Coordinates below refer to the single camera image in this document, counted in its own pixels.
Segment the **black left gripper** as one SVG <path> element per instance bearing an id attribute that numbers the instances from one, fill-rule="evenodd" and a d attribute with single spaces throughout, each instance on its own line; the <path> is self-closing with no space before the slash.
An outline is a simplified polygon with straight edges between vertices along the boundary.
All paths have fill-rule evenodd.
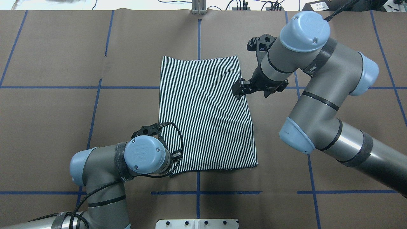
<path id="1" fill-rule="evenodd" d="M 137 136 L 157 136 L 158 140 L 161 143 L 166 143 L 161 131 L 164 127 L 168 126 L 168 123 L 154 123 L 150 126 L 142 126 L 138 131 L 134 132 L 131 135 L 131 139 L 136 138 Z M 173 152 L 171 159 L 173 161 L 178 161 L 182 158 L 182 152 Z"/>

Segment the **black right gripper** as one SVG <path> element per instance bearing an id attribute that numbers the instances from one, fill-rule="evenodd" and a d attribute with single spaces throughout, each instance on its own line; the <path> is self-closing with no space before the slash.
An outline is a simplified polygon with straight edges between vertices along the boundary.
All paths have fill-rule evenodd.
<path id="1" fill-rule="evenodd" d="M 287 73 L 278 71 L 273 64 L 270 64 L 268 51 L 276 41 L 276 37 L 263 34 L 260 37 L 253 37 L 249 40 L 246 48 L 248 51 L 256 53 L 258 66 L 253 72 L 250 80 L 239 78 L 232 85 L 231 90 L 235 99 L 238 101 L 244 95 L 252 94 L 257 91 L 263 91 L 264 97 L 268 98 L 275 92 L 282 92 L 288 86 Z"/>

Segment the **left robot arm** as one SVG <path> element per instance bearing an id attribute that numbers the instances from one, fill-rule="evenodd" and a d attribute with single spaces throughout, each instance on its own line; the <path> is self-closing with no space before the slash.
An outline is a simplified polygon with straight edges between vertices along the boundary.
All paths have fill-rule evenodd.
<path id="1" fill-rule="evenodd" d="M 163 178 L 178 167 L 183 136 L 172 122 L 143 126 L 128 142 L 94 147 L 70 161 L 74 183 L 86 195 L 72 211 L 38 217 L 8 229 L 129 229 L 124 184 L 136 177 Z"/>

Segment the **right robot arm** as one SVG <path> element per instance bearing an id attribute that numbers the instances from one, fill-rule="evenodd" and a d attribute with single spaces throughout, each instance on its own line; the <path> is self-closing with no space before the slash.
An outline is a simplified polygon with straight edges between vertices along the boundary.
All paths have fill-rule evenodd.
<path id="1" fill-rule="evenodd" d="M 335 116 L 347 96 L 371 87 L 378 65 L 330 37 L 328 20 L 314 11 L 295 14 L 278 37 L 264 34 L 250 39 L 249 51 L 258 65 L 252 78 L 239 78 L 231 87 L 237 100 L 263 91 L 265 97 L 282 92 L 288 78 L 301 70 L 311 77 L 281 130 L 280 139 L 309 155 L 315 149 L 406 196 L 406 155 Z"/>

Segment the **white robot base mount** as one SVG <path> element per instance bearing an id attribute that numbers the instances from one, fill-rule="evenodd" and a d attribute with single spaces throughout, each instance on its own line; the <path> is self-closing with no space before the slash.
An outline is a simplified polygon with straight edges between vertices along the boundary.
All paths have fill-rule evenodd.
<path id="1" fill-rule="evenodd" d="M 168 219 L 159 220 L 156 229 L 239 229 L 237 219 Z"/>

